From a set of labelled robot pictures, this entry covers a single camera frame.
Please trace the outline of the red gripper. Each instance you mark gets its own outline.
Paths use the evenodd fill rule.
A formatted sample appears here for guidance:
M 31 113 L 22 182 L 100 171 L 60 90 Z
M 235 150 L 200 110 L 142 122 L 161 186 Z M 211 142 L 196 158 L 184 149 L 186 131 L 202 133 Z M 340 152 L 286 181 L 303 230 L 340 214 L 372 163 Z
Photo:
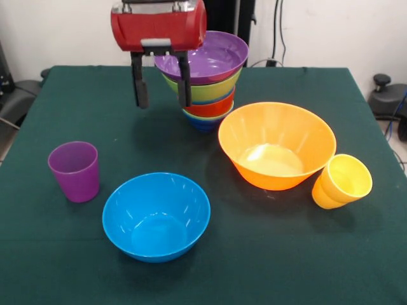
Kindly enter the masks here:
M 194 50 L 203 44 L 207 29 L 203 1 L 121 1 L 111 8 L 111 28 L 118 46 L 131 51 L 132 78 L 137 107 L 149 106 L 142 75 L 142 58 L 148 48 L 173 51 Z M 181 107 L 190 107 L 191 83 L 187 52 L 175 52 L 180 79 L 177 81 Z

